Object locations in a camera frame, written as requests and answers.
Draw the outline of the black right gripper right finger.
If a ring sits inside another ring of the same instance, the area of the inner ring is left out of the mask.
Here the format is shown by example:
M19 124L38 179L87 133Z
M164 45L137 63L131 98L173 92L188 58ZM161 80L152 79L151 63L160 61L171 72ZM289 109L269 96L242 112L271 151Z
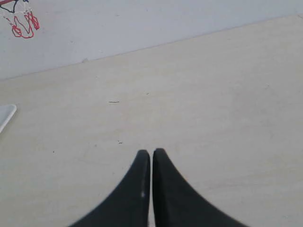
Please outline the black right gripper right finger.
M198 194L162 148L153 153L152 196L157 227L245 226Z

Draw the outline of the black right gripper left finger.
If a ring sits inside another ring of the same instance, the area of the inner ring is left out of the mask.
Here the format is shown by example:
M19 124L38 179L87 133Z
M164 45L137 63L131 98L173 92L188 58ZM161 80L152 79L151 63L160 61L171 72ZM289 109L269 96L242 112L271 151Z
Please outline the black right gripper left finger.
M96 208L72 227L147 227L150 203L150 155L139 150L122 181Z

